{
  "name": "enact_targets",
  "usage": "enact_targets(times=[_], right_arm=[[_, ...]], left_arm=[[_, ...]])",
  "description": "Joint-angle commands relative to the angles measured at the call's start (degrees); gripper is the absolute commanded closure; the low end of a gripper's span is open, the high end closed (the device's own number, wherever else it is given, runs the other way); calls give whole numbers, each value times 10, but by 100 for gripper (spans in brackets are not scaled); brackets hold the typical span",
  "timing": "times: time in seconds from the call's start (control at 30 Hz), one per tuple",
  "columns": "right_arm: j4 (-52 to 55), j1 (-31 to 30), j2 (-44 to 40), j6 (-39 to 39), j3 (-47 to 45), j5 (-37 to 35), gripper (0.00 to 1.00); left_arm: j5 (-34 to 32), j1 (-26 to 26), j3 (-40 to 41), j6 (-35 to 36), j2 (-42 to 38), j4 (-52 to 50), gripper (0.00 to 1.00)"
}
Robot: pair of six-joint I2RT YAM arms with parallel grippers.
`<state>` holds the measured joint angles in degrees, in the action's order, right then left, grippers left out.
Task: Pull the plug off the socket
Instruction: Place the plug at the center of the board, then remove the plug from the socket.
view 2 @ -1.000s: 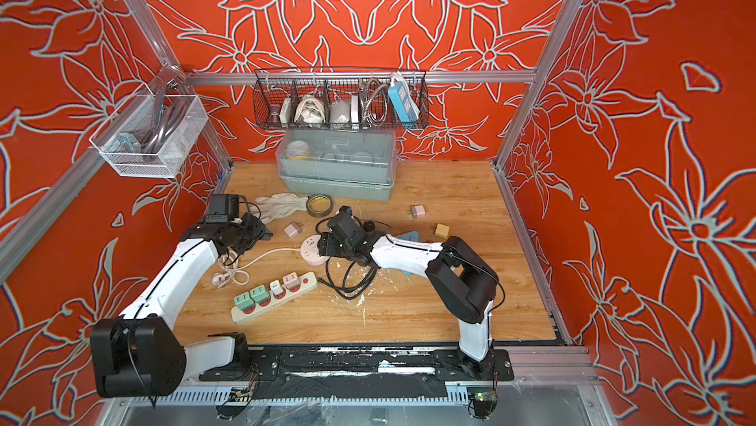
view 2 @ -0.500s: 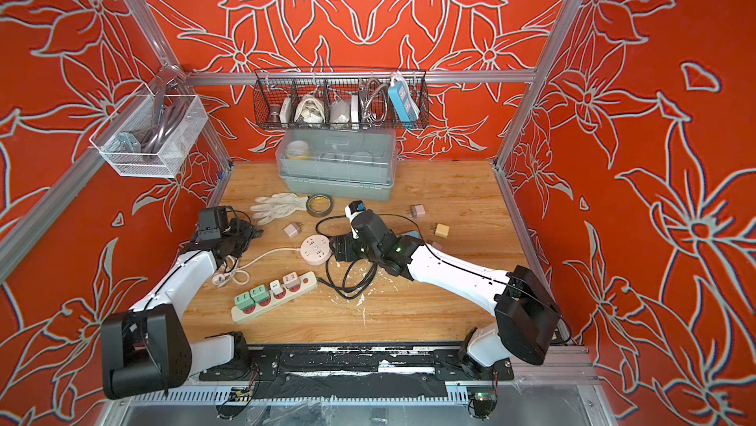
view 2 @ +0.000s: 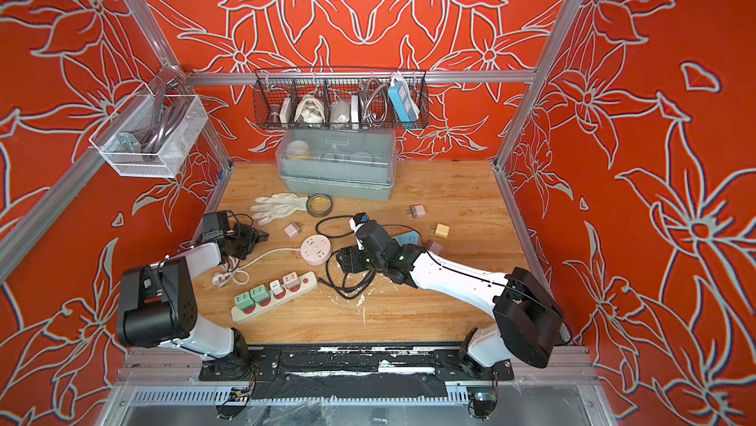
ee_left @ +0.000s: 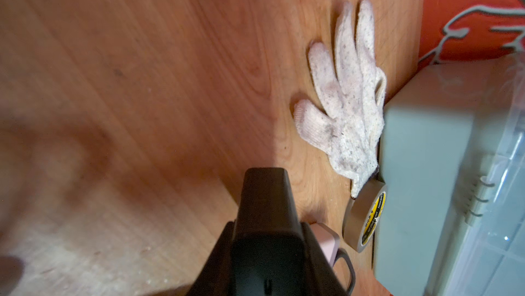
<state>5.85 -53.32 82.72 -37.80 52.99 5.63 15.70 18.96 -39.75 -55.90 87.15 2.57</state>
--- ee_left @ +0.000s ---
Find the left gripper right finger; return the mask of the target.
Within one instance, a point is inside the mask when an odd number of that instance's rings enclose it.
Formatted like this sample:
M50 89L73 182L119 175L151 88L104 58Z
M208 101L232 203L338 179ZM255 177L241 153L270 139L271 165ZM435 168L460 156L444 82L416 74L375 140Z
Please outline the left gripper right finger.
M304 235L304 282L302 295L351 295L355 288L355 269L346 250L339 246L336 262L340 259L346 262L350 273L350 281L343 286L334 270L326 260L310 224L301 223Z

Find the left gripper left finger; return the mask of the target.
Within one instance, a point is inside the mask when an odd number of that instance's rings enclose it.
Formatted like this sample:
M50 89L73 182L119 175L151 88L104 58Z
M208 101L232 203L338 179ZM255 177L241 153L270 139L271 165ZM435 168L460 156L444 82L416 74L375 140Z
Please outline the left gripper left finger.
M229 295L234 222L228 222L187 295Z

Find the pink round power socket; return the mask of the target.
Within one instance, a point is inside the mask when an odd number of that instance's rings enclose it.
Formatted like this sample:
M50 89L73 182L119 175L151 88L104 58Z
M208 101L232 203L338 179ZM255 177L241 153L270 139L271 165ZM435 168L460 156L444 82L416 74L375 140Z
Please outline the pink round power socket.
M311 224L310 229L312 230L329 265L333 267L340 246L339 235L323 223Z

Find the black plug adapter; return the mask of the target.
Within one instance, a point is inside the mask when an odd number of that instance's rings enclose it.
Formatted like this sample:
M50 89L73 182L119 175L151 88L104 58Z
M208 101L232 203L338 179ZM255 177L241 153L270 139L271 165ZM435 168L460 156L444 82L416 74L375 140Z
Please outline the black plug adapter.
M231 251L234 295L302 295L304 237L288 173L246 171Z

